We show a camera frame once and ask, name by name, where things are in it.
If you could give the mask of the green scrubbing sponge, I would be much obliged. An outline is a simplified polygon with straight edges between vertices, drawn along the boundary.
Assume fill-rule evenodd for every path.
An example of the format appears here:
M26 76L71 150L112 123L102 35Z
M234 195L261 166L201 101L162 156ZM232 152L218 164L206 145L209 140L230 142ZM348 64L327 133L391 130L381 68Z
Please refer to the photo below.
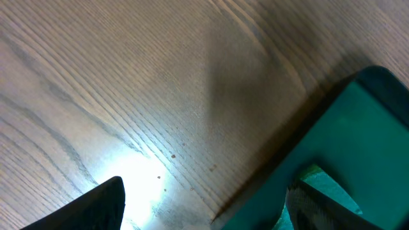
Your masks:
M310 165L307 169L298 173L297 179L304 181L354 214L362 215L362 210L350 195L316 164ZM273 230L294 230L286 204L284 204L281 216L274 225Z

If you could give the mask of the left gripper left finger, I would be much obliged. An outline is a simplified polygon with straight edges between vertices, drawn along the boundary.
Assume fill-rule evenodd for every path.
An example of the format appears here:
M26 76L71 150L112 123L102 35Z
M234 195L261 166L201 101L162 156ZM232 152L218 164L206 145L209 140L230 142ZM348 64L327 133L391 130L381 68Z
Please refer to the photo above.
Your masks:
M22 230L120 230L124 209L123 180L114 176Z

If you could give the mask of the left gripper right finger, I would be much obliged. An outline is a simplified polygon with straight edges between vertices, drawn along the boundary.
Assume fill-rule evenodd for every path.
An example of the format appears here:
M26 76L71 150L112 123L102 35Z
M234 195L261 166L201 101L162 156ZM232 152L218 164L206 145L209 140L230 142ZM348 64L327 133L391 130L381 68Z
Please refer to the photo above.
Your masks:
M380 230L301 180L287 187L286 207L296 230Z

